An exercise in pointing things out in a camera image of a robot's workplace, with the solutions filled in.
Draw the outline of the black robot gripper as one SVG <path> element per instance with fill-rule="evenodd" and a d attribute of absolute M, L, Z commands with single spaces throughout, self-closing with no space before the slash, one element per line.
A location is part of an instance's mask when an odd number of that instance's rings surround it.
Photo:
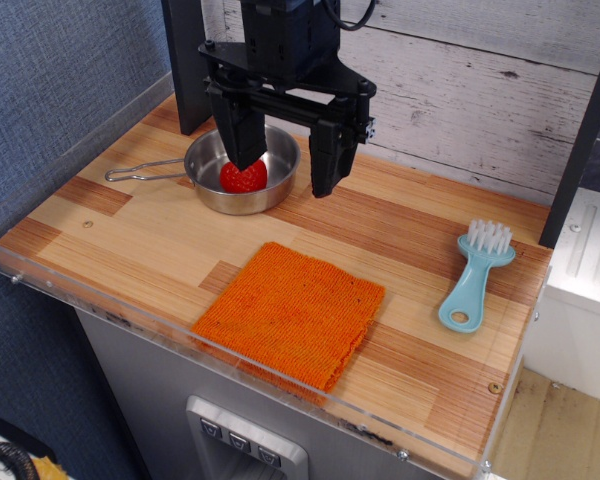
<path fill-rule="evenodd" d="M 374 12 L 347 24 L 337 1 L 243 1 L 244 39 L 206 40 L 199 48 L 206 92 L 229 160 L 245 171 L 266 152 L 265 119 L 310 129 L 312 193 L 332 194 L 347 177 L 357 145 L 374 134 L 375 84 L 339 58 L 342 32 L 361 29 Z"/>

